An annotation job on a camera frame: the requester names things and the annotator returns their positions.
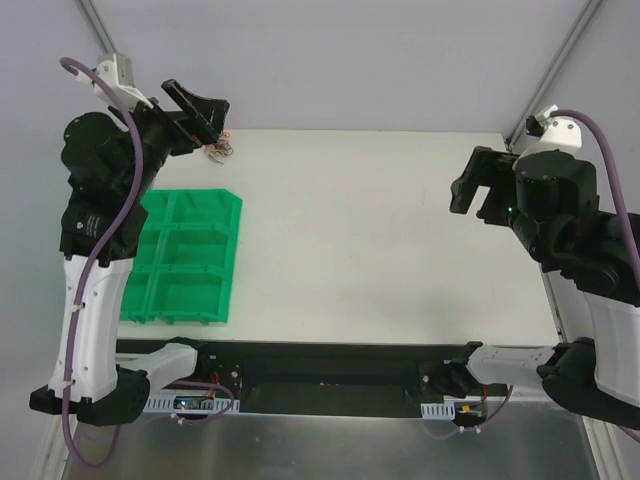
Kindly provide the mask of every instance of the small wires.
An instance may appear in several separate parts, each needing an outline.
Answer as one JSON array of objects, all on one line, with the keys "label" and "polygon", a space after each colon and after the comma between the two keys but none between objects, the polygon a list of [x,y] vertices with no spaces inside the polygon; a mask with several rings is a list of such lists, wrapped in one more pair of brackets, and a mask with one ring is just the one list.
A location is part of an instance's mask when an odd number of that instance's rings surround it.
[{"label": "small wires", "polygon": [[480,398],[480,403],[475,405],[465,405],[462,407],[462,413],[468,413],[472,411],[474,408],[481,407],[482,416],[487,416],[487,397],[489,396],[489,387],[486,385],[482,385],[482,397]]},{"label": "small wires", "polygon": [[[486,409],[486,400],[487,400],[487,395],[489,392],[489,389],[487,388],[487,390],[485,391],[485,389],[483,388],[483,401],[481,401],[478,406],[483,405],[484,403],[484,408]],[[424,429],[425,433],[427,435],[429,435],[431,438],[435,439],[435,440],[446,440],[448,438],[451,438],[453,436],[455,436],[458,433],[465,433],[465,432],[476,432],[476,433],[480,433],[482,430],[481,428],[486,427],[487,425],[489,425],[489,423],[491,423],[492,421],[494,421],[494,419],[498,416],[498,414],[504,409],[504,407],[507,406],[507,404],[509,403],[509,400],[511,399],[511,395],[513,394],[513,385],[511,385],[509,387],[509,390],[507,391],[507,395],[504,397],[504,400],[502,401],[502,403],[498,406],[498,408],[496,408],[493,413],[491,413],[491,415],[487,416],[487,419],[482,422],[479,425],[476,425],[475,427],[459,427],[456,430],[452,430],[449,433],[445,433],[443,435],[439,435],[436,433],[433,433],[429,428],[427,428],[427,425],[425,422],[421,422],[422,428]]]},{"label": "small wires", "polygon": [[210,389],[213,390],[219,390],[222,393],[224,393],[228,398],[228,404],[226,407],[224,407],[222,410],[213,413],[211,415],[208,415],[206,418],[202,418],[202,419],[194,419],[194,420],[190,420],[187,418],[181,418],[178,423],[180,425],[186,424],[186,425],[200,425],[203,423],[209,423],[212,422],[218,418],[220,418],[222,415],[224,415],[225,413],[227,413],[229,410],[231,410],[233,408],[233,404],[235,402],[235,398],[233,396],[233,393],[231,392],[231,390],[229,390],[228,388],[222,386],[222,385],[216,385],[216,384],[208,384],[208,383],[200,383],[200,382],[192,382],[190,380],[178,380],[176,382],[173,382],[173,385],[183,385],[185,387],[197,387],[197,388],[203,388],[203,387],[209,387]]},{"label": "small wires", "polygon": [[[214,372],[214,374],[211,376],[211,383],[213,385],[218,385],[220,383],[220,375],[218,374],[218,372]],[[207,393],[205,393],[203,399],[204,400],[211,400],[215,396],[216,396],[216,389],[212,386],[209,389],[209,391]]]},{"label": "small wires", "polygon": [[231,148],[231,144],[229,143],[230,136],[231,134],[229,132],[222,132],[218,141],[213,145],[203,145],[196,136],[193,137],[193,141],[196,142],[197,145],[200,145],[200,148],[207,157],[209,157],[209,160],[222,163],[220,158],[230,157],[233,154],[233,148]]}]

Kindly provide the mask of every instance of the white wall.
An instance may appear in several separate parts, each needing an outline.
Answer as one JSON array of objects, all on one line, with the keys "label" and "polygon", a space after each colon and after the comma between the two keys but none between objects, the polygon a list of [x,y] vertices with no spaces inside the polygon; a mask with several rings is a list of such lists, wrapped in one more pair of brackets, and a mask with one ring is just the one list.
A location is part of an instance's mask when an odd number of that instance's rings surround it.
[{"label": "white wall", "polygon": [[509,133],[585,0],[95,0],[229,128]]},{"label": "white wall", "polygon": [[[640,2],[606,2],[586,35],[577,45],[560,77],[542,105],[582,110],[604,129],[612,145],[627,208],[640,212]],[[601,208],[613,211],[604,164],[593,137],[585,131],[579,158],[598,168]],[[586,304],[573,284],[552,278],[568,335],[584,335],[591,329]],[[620,433],[630,478],[640,475],[640,446]]]},{"label": "white wall", "polygon": [[2,2],[0,44],[0,477],[20,480],[48,418],[29,410],[29,393],[47,382],[62,324],[62,131],[101,108],[58,59],[93,64],[99,52],[70,0]]}]

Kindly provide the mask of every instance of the purple cable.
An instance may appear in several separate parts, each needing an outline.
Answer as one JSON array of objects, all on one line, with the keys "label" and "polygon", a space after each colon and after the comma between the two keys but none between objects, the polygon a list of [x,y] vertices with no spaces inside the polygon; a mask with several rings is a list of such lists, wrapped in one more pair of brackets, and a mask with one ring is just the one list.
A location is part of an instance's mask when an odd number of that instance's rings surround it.
[{"label": "purple cable", "polygon": [[214,420],[220,418],[222,415],[227,413],[229,410],[233,408],[233,402],[235,399],[233,398],[233,393],[227,387],[223,387],[222,385],[209,384],[209,383],[200,383],[200,382],[192,382],[190,380],[178,380],[177,382],[173,382],[172,385],[182,385],[185,387],[203,387],[203,388],[213,388],[214,390],[220,390],[222,393],[226,394],[229,397],[229,405],[220,410],[219,412],[214,413],[213,415],[209,415],[207,418],[202,418],[200,420],[188,420],[184,419],[183,422],[187,425],[202,425],[203,423],[213,422]]},{"label": "purple cable", "polygon": [[[591,117],[582,112],[578,112],[576,110],[556,110],[551,113],[551,116],[570,117],[574,120],[578,120],[591,131],[592,135],[596,139],[596,142],[600,147],[600,152],[602,152],[604,166],[607,169],[607,177],[609,178],[609,186],[611,187],[611,196],[613,197],[613,206],[615,207],[616,215],[620,219],[622,239],[624,240],[625,247],[627,247],[633,276],[635,277],[638,291],[640,291],[640,253],[638,253],[638,246],[636,244],[635,237],[633,236],[631,222],[629,221],[629,213],[627,212],[627,207],[624,204],[622,186],[620,185],[620,177],[618,177],[616,161],[613,157],[613,151],[611,150],[611,145],[609,145],[607,137],[598,124]],[[633,440],[640,443],[640,436],[638,436],[634,430],[625,427],[619,428]]]},{"label": "purple cable", "polygon": [[[511,385],[509,387],[509,390],[507,391],[507,395],[504,397],[504,400],[502,401],[500,406],[498,408],[496,408],[496,410],[491,415],[489,415],[489,417],[487,417],[487,419],[484,422],[482,422],[480,425],[478,425],[478,427],[485,427],[489,423],[491,423],[498,416],[498,414],[502,411],[502,409],[504,409],[504,407],[506,407],[507,403],[509,403],[509,400],[511,400],[511,395],[512,394],[513,394],[513,385]],[[460,429],[457,429],[457,430],[453,430],[453,431],[451,431],[449,433],[445,433],[444,435],[438,435],[437,433],[433,433],[432,431],[430,431],[426,427],[424,422],[422,422],[422,427],[424,428],[424,431],[427,433],[427,435],[429,435],[434,440],[446,440],[448,438],[451,438],[451,437],[455,436],[457,433],[475,432],[476,431],[475,427],[467,427],[462,432],[460,432]]]},{"label": "purple cable", "polygon": [[[122,209],[120,213],[116,216],[115,220],[109,228],[104,232],[102,237],[98,240],[93,250],[89,254],[87,258],[87,262],[82,269],[82,273],[80,274],[80,280],[78,281],[78,286],[76,289],[76,294],[73,299],[74,305],[82,305],[82,298],[84,296],[84,290],[87,286],[87,281],[89,279],[89,273],[91,272],[91,268],[93,267],[94,262],[98,258],[100,251],[107,244],[109,239],[116,232],[120,224],[124,221],[125,217],[131,210],[131,207],[136,201],[138,196],[138,192],[140,190],[140,183],[142,181],[142,141],[140,140],[140,134],[138,132],[138,128],[136,127],[135,122],[133,121],[133,117],[129,113],[129,109],[124,104],[120,98],[116,95],[116,93],[102,80],[93,70],[86,67],[82,63],[74,60],[72,58],[61,58],[60,65],[62,68],[73,74],[74,76],[78,74],[78,71],[87,75],[95,84],[97,84],[102,91],[109,97],[109,100],[113,103],[113,105],[118,109],[122,118],[124,119],[124,123],[129,128],[129,133],[131,134],[131,141],[133,143],[133,152],[134,152],[134,163],[135,170],[133,174],[133,182],[131,184],[131,190],[129,191],[129,195],[127,195],[127,199],[122,205]],[[64,358],[64,376],[63,380],[65,382],[71,382],[71,376],[73,372],[73,352],[75,349],[76,343],[76,332],[78,330],[78,318],[80,316],[80,310],[75,310],[71,313],[71,321],[69,322],[69,335],[67,337],[67,349],[65,352]],[[94,464],[87,462],[76,448],[75,443],[73,442],[73,436],[71,435],[71,426],[69,423],[69,404],[71,402],[71,386],[66,386],[62,391],[62,433],[64,435],[64,441],[67,444],[67,448],[69,449],[69,453],[73,457],[73,459],[80,465],[91,468],[98,469],[103,467],[111,458],[116,449],[116,445],[118,444],[118,437],[120,435],[120,426],[116,427],[116,430],[113,434],[113,441],[111,442],[111,447],[107,452],[106,457],[100,463]]]}]

